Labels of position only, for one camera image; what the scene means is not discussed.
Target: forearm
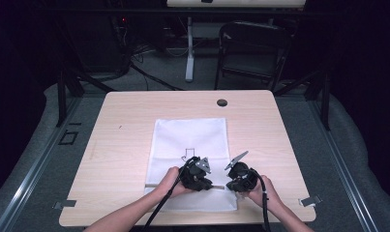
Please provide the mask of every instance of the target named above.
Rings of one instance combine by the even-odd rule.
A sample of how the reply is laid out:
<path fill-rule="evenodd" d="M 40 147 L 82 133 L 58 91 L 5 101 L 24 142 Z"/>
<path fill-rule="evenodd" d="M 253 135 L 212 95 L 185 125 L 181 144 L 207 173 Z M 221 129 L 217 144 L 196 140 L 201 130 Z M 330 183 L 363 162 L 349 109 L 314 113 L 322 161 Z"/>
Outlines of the forearm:
<path fill-rule="evenodd" d="M 136 202 L 99 219 L 85 231 L 129 231 L 163 197 L 161 193 L 152 191 Z"/>
<path fill-rule="evenodd" d="M 271 213 L 282 223 L 288 232 L 314 231 L 283 203 L 276 207 L 276 210 Z"/>

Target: black wire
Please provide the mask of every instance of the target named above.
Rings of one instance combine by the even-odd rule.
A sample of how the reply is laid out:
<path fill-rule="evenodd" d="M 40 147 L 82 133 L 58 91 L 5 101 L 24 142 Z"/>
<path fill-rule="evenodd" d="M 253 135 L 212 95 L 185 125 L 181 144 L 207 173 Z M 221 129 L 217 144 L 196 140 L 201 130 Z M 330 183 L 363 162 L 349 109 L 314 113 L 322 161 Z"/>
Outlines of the black wire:
<path fill-rule="evenodd" d="M 264 181 L 263 179 L 261 178 L 260 175 L 258 175 L 258 173 L 256 171 L 254 171 L 254 173 L 257 175 L 258 179 L 260 180 L 261 182 L 261 189 L 263 190 L 263 205 L 262 205 L 262 208 L 263 208 L 263 219 L 264 219 L 264 227 L 266 229 L 266 232 L 270 232 L 270 224 L 269 224 L 269 217 L 268 217 L 268 214 L 267 214 L 267 191 L 266 191 L 266 186 L 264 185 Z"/>
<path fill-rule="evenodd" d="M 144 72 L 143 70 L 141 70 L 140 68 L 138 68 L 138 67 L 137 67 L 134 63 L 132 63 L 132 62 L 131 62 L 131 68 L 134 69 L 134 70 L 136 70 L 136 71 L 138 71 L 140 74 L 146 76 L 147 78 L 149 78 L 149 79 L 151 79 L 151 80 L 153 80 L 153 81 L 155 81 L 155 82 L 158 82 L 158 83 L 164 85 L 165 87 L 167 87 L 167 88 L 169 88 L 169 89 L 171 89 L 171 90 L 183 90 L 183 89 L 181 89 L 181 88 L 178 88 L 178 87 L 169 85 L 169 84 L 167 84 L 166 82 L 164 82 L 164 81 L 158 79 L 157 77 L 155 77 L 155 76 L 153 76 L 153 75 L 150 75 L 150 74 Z"/>
<path fill-rule="evenodd" d="M 159 203 L 158 207 L 156 207 L 155 211 L 152 213 L 152 215 L 150 216 L 149 219 L 147 219 L 146 221 L 146 224 L 144 225 L 143 229 L 142 229 L 142 232 L 145 231 L 150 223 L 152 222 L 152 220 L 155 218 L 156 214 L 159 212 L 159 210 L 163 207 L 163 205 L 166 203 L 167 199 L 173 194 L 173 190 L 174 188 L 177 186 L 177 184 L 179 184 L 180 182 L 180 176 L 182 175 L 183 173 L 183 170 L 185 169 L 185 167 L 187 166 L 187 164 L 189 163 L 190 159 L 188 161 L 186 161 L 185 165 L 183 168 L 181 168 L 180 172 L 179 172 L 179 175 L 176 177 L 176 180 L 174 181 L 173 183 L 173 186 L 170 188 L 170 190 L 167 192 L 167 194 L 164 196 L 164 198 L 161 200 L 161 202 Z"/>

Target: wooden table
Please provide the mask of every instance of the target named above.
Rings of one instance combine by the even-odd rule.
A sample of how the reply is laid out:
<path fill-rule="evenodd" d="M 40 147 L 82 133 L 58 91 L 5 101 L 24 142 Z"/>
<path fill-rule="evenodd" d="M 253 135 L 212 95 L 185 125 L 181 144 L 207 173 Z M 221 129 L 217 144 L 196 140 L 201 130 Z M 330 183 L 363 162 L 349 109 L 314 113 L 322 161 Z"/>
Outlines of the wooden table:
<path fill-rule="evenodd" d="M 217 100 L 227 100 L 221 107 Z M 309 196 L 285 126 L 269 91 L 112 92 L 107 94 L 59 222 L 88 226 L 143 195 L 151 140 L 157 119 L 226 118 L 230 158 L 269 176 L 284 203 L 302 220 L 315 210 L 299 205 Z M 146 214 L 137 224 L 150 217 Z M 250 199 L 223 213 L 160 212 L 153 225 L 262 223 Z M 270 222 L 278 221 L 269 214 Z"/>
<path fill-rule="evenodd" d="M 213 0 L 203 3 L 201 0 L 167 0 L 168 7 L 234 7 L 234 8 L 304 8 L 306 0 Z"/>

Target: white stand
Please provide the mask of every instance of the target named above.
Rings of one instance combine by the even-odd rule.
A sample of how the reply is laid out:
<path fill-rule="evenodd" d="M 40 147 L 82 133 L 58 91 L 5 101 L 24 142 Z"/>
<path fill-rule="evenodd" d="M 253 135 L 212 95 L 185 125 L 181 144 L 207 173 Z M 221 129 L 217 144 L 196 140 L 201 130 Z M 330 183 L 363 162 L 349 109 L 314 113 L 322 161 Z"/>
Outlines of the white stand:
<path fill-rule="evenodd" d="M 188 64 L 186 66 L 186 81 L 194 81 L 194 38 L 192 35 L 192 18 L 188 17 Z"/>

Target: folded cloth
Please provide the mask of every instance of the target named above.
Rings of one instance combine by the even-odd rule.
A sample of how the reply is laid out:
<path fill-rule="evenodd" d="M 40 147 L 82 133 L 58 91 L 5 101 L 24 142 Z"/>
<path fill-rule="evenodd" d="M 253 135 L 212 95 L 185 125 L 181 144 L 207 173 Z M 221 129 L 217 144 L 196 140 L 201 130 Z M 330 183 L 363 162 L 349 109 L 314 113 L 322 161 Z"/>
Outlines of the folded cloth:
<path fill-rule="evenodd" d="M 230 181 L 225 167 L 229 164 L 225 118 L 188 120 L 158 119 L 152 139 L 146 186 L 157 185 L 171 166 L 181 167 L 192 156 L 208 158 L 211 174 L 206 178 L 213 186 L 225 187 Z M 145 188 L 147 193 L 153 188 Z M 233 211 L 235 194 L 212 188 L 168 199 L 163 211 Z"/>

